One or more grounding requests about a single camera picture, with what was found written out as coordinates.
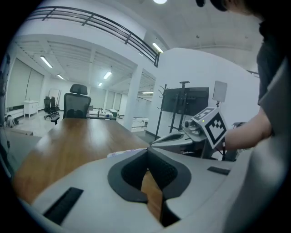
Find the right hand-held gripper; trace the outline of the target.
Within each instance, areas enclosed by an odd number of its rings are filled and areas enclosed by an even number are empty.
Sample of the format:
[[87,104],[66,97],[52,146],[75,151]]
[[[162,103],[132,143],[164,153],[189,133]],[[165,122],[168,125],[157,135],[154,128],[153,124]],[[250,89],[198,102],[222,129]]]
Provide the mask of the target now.
[[227,125],[220,108],[206,107],[185,121],[183,131],[174,132],[152,142],[151,147],[183,147],[203,143],[200,158],[210,159],[215,150],[221,151],[222,158],[226,157]]

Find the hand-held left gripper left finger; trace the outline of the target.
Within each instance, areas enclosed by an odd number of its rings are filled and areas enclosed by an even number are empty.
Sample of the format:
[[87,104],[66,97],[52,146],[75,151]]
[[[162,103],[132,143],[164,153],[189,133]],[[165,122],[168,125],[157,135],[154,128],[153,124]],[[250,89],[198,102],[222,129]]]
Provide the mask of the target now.
[[161,223],[141,191],[147,150],[84,164],[45,189],[32,203],[45,227],[58,233],[156,233]]

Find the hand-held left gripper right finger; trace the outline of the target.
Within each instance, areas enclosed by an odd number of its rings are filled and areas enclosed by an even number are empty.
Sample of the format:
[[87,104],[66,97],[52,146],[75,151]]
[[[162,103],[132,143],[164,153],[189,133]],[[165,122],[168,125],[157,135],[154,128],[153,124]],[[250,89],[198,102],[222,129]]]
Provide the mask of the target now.
[[163,194],[159,233],[222,233],[239,191],[236,164],[148,148]]

